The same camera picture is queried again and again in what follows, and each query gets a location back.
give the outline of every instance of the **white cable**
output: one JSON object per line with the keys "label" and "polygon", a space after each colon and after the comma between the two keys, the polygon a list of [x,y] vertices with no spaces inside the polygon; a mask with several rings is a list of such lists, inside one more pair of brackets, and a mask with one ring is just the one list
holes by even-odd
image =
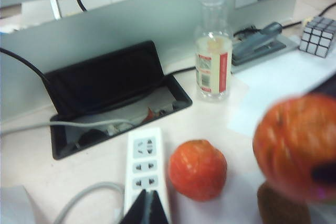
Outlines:
{"label": "white cable", "polygon": [[44,123],[38,123],[38,124],[18,127],[14,129],[9,129],[7,131],[1,132],[1,135],[11,134],[14,132],[19,132],[19,131],[31,130],[31,129],[45,127],[45,126],[63,125],[63,126],[73,126],[73,127],[97,127],[101,125],[116,124],[116,123],[128,123],[132,126],[136,126],[135,123],[132,123],[131,121],[126,120],[126,119],[112,119],[112,120],[99,121],[99,122],[94,122],[94,123],[73,123],[73,122],[65,122],[65,121],[53,121],[53,122],[44,122]]}
{"label": "white cable", "polygon": [[122,219],[123,217],[123,206],[124,206],[124,189],[112,182],[100,182],[97,184],[94,184],[92,186],[89,186],[88,188],[84,189],[83,191],[81,191],[79,194],[77,194],[76,196],[74,196],[74,198],[72,198],[62,209],[62,211],[59,213],[59,215],[57,216],[56,220],[54,221],[54,224],[61,224],[62,221],[64,220],[64,218],[66,217],[67,213],[70,211],[70,209],[85,195],[89,194],[90,192],[97,190],[97,189],[101,189],[101,188],[108,188],[111,190],[117,190],[118,192],[120,192],[121,196],[122,196],[122,209],[120,211],[120,213],[118,214],[118,217],[116,219],[116,221],[114,223],[119,223],[119,221]]}

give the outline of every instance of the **open lid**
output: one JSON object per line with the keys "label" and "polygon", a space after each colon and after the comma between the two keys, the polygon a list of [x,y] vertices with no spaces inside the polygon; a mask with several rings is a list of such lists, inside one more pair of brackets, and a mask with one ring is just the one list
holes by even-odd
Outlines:
{"label": "open lid", "polygon": [[163,71],[154,43],[146,41],[45,75],[59,115],[75,116],[145,92],[162,80]]}

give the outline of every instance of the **blurry orange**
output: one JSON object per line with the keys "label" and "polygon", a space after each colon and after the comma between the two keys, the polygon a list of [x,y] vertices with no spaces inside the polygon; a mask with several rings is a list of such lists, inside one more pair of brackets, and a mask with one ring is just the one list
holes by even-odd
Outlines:
{"label": "blurry orange", "polygon": [[309,94],[282,101],[257,127],[253,150],[269,184],[295,201],[336,198],[336,186],[312,180],[314,167],[336,161],[336,100]]}

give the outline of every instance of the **red label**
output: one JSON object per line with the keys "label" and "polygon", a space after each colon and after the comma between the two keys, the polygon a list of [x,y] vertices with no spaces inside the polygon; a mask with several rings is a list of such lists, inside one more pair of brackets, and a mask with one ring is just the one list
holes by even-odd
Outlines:
{"label": "red label", "polygon": [[227,53],[219,56],[219,91],[226,90]]}
{"label": "red label", "polygon": [[202,87],[202,89],[206,92],[211,92],[211,89],[210,88],[206,88],[206,87]]}
{"label": "red label", "polygon": [[206,56],[203,56],[203,55],[198,55],[198,56],[202,59],[211,60],[211,57],[206,57]]}
{"label": "red label", "polygon": [[210,70],[200,69],[199,71],[202,72],[202,73],[211,73]]}

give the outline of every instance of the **gray partition panel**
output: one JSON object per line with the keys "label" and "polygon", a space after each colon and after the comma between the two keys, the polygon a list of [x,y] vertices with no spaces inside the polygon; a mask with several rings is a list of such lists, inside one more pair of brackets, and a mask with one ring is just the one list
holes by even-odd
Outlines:
{"label": "gray partition panel", "polygon": [[[247,24],[262,27],[273,21],[282,22],[291,17],[295,1],[263,0],[234,9],[235,0],[229,0],[229,20],[234,30]],[[193,32],[200,18],[198,0],[127,0],[2,35],[1,46],[48,72],[152,40],[165,65],[193,55]],[[32,71],[1,55],[2,120],[50,102]]]}

